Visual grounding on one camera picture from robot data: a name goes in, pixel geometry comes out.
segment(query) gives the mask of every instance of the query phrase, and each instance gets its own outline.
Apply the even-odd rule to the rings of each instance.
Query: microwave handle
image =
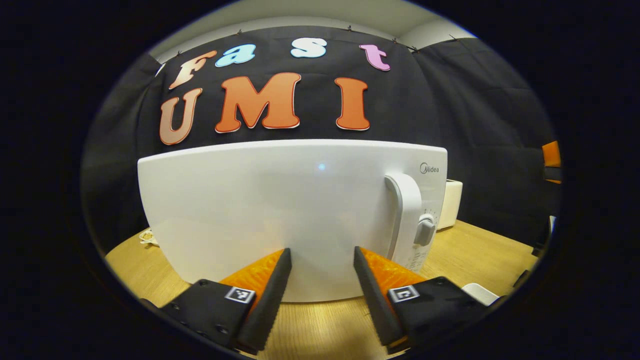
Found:
[[[396,201],[396,216],[387,259],[402,266],[410,259],[418,221],[422,214],[422,196],[415,180],[407,174],[388,173],[385,185]]]

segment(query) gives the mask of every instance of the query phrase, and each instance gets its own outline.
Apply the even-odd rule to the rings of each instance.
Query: white microwave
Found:
[[[138,161],[147,220],[185,281],[220,281],[291,249],[285,302],[362,295],[361,246],[419,271],[440,219],[447,151],[365,140],[275,140]]]

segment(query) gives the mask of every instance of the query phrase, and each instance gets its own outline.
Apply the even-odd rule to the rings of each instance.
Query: blue letter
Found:
[[[291,45],[296,48],[291,54],[297,58],[319,58],[326,53],[326,41],[321,38],[297,38]]]
[[[240,45],[229,49],[225,51],[223,57],[216,61],[216,67],[224,67],[232,63],[246,63],[255,56],[253,54],[254,49],[255,45],[253,44]]]

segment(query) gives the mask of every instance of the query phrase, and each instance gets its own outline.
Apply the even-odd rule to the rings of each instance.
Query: wooden table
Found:
[[[107,262],[138,297],[161,307],[189,287],[159,247],[140,244],[139,234],[118,245]],[[498,296],[507,295],[536,260],[523,243],[456,221],[436,233],[420,274],[446,276],[462,287],[476,282]],[[388,359],[363,297],[320,303],[282,303],[257,359]]]

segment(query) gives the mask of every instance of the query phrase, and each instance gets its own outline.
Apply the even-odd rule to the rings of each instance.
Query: ceiling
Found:
[[[191,23],[156,45],[150,53],[163,53],[224,26],[284,16],[326,17],[354,22],[398,38],[416,26],[440,18],[404,0],[240,0]]]

